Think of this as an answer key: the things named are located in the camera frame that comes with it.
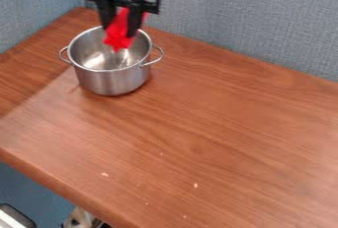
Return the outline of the red star-shaped block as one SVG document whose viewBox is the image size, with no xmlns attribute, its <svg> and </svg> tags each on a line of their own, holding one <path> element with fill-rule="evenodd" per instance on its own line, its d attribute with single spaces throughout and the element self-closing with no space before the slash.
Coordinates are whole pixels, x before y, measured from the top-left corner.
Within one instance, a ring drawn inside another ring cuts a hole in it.
<svg viewBox="0 0 338 228">
<path fill-rule="evenodd" d="M 140 5 L 142 1 L 144 0 L 129 0 L 130 5 L 133 4 Z M 114 6 L 116 6 L 116 16 L 108 28 L 104 29 L 105 38 L 102 42 L 106 45 L 109 45 L 114 51 L 118 51 L 120 49 L 128 48 L 132 45 L 134 37 L 132 38 L 126 37 L 126 31 L 128 31 L 126 16 L 128 16 L 129 6 L 128 7 L 117 6 L 116 2 L 114 2 Z"/>
</svg>

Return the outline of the white black object under table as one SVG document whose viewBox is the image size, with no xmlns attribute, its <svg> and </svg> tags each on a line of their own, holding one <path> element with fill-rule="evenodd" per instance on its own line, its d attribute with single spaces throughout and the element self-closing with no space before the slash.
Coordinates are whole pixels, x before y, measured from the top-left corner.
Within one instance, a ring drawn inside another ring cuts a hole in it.
<svg viewBox="0 0 338 228">
<path fill-rule="evenodd" d="M 58 228 L 112 228 L 89 212 L 75 207 L 61 222 Z"/>
</svg>

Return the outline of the grey object at floor corner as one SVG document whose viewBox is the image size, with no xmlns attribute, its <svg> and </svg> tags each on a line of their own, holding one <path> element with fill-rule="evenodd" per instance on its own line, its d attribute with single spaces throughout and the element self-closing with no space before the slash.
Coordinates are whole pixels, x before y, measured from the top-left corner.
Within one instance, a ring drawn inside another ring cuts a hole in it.
<svg viewBox="0 0 338 228">
<path fill-rule="evenodd" d="M 0 228 L 37 228 L 37 226 L 15 208 L 0 204 Z"/>
</svg>

